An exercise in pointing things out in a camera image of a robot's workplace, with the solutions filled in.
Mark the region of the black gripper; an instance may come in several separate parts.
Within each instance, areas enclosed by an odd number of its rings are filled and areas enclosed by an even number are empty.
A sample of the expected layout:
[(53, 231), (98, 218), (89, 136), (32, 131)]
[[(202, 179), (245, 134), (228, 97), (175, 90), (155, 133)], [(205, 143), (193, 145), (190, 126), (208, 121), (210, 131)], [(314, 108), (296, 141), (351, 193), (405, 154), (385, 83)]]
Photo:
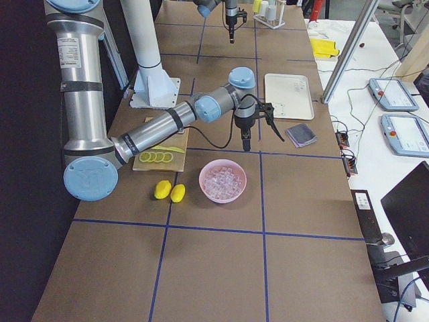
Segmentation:
[(235, 26), (239, 18), (243, 19), (243, 23), (247, 22), (247, 12), (239, 8), (237, 0), (225, 0), (224, 4), (226, 24), (229, 28), (229, 41), (235, 40)]
[(257, 97), (243, 97), (241, 104), (234, 112), (235, 125), (241, 130), (241, 140), (245, 152), (251, 149), (251, 128), (256, 119), (264, 118), (275, 135), (285, 141), (274, 122), (274, 108), (271, 103), (262, 103)]

